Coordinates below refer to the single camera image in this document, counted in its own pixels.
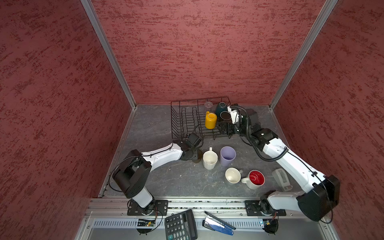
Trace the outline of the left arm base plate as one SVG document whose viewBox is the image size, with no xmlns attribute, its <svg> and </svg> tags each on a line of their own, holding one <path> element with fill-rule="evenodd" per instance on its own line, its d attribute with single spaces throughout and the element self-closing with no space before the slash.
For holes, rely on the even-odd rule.
<svg viewBox="0 0 384 240">
<path fill-rule="evenodd" d="M 168 200 L 153 200 L 147 207 L 142 208 L 134 200 L 127 203 L 128 216 L 166 216 L 168 211 Z"/>
</svg>

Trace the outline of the yellow mug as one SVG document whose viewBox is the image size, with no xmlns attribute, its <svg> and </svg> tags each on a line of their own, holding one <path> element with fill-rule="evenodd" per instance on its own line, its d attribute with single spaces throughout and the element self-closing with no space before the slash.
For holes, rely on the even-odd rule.
<svg viewBox="0 0 384 240">
<path fill-rule="evenodd" d="M 217 115 L 209 111 L 206 112 L 205 127 L 209 130 L 213 130 L 216 127 Z"/>
</svg>

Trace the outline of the black mug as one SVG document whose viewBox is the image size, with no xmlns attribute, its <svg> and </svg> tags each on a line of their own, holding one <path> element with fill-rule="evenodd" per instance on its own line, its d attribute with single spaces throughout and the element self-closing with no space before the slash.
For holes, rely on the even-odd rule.
<svg viewBox="0 0 384 240">
<path fill-rule="evenodd" d="M 228 111 L 223 111 L 220 113 L 220 119 L 224 123 L 232 124 L 232 116 Z"/>
</svg>

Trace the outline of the clear glass cup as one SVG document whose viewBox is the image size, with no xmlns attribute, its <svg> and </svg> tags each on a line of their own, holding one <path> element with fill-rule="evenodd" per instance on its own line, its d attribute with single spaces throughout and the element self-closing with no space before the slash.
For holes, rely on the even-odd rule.
<svg viewBox="0 0 384 240">
<path fill-rule="evenodd" d="M 204 104 L 205 111 L 211 112 L 213 108 L 213 103 L 210 101 L 205 102 Z"/>
</svg>

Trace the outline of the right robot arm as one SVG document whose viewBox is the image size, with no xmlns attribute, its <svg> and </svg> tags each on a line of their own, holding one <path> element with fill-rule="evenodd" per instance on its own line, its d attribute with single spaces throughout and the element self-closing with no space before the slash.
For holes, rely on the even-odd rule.
<svg viewBox="0 0 384 240">
<path fill-rule="evenodd" d="M 339 203 L 340 180 L 333 175 L 325 176 L 302 160 L 268 128 L 259 123 L 252 124 L 251 116 L 240 106 L 230 106 L 229 112 L 235 132 L 245 137 L 258 157 L 268 163 L 276 162 L 301 187 L 299 192 L 271 192 L 261 197 L 259 209 L 265 216 L 278 210 L 303 213 L 315 222 L 322 222 L 327 214 L 332 214 Z"/>
</svg>

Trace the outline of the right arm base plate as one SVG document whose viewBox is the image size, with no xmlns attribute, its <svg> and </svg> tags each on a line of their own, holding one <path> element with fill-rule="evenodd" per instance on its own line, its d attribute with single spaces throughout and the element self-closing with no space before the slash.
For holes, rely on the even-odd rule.
<svg viewBox="0 0 384 240">
<path fill-rule="evenodd" d="M 285 217 L 287 215 L 285 210 L 272 210 L 270 213 L 263 213 L 260 201 L 257 200 L 246 200 L 245 209 L 249 217 Z"/>
</svg>

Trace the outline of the dark green ceramic mug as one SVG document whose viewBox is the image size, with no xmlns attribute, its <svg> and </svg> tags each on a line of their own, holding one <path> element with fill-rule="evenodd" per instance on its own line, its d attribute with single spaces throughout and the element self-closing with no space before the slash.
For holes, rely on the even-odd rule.
<svg viewBox="0 0 384 240">
<path fill-rule="evenodd" d="M 222 112 L 226 112 L 228 110 L 227 104 L 225 102 L 220 102 L 216 106 L 215 114 L 218 118 L 221 117 Z"/>
</svg>

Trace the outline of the white ceramic mug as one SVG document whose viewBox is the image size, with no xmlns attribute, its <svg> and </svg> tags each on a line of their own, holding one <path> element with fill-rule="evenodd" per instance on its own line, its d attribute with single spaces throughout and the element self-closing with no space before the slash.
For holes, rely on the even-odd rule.
<svg viewBox="0 0 384 240">
<path fill-rule="evenodd" d="M 218 155 L 210 147 L 208 151 L 203 154 L 203 166 L 207 170 L 212 170 L 218 162 Z"/>
</svg>

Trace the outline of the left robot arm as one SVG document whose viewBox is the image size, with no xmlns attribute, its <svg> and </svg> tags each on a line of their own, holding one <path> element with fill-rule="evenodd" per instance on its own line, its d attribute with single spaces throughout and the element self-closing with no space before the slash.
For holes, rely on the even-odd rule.
<svg viewBox="0 0 384 240">
<path fill-rule="evenodd" d="M 202 145 L 203 140 L 192 133 L 185 140 L 176 139 L 154 151 L 140 153 L 133 150 L 112 170 L 109 178 L 119 187 L 118 192 L 133 200 L 143 214 L 149 215 L 156 206 L 153 195 L 145 187 L 151 171 L 174 161 L 198 160 Z"/>
</svg>

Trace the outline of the olive green glass cup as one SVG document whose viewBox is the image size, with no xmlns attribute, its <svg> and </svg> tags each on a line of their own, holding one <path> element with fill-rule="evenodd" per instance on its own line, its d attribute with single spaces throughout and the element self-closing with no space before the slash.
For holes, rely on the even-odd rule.
<svg viewBox="0 0 384 240">
<path fill-rule="evenodd" d="M 199 163 L 202 160 L 202 158 L 203 158 L 203 152 L 200 149 L 194 151 L 194 155 L 192 158 L 193 163 L 195 164 Z"/>
</svg>

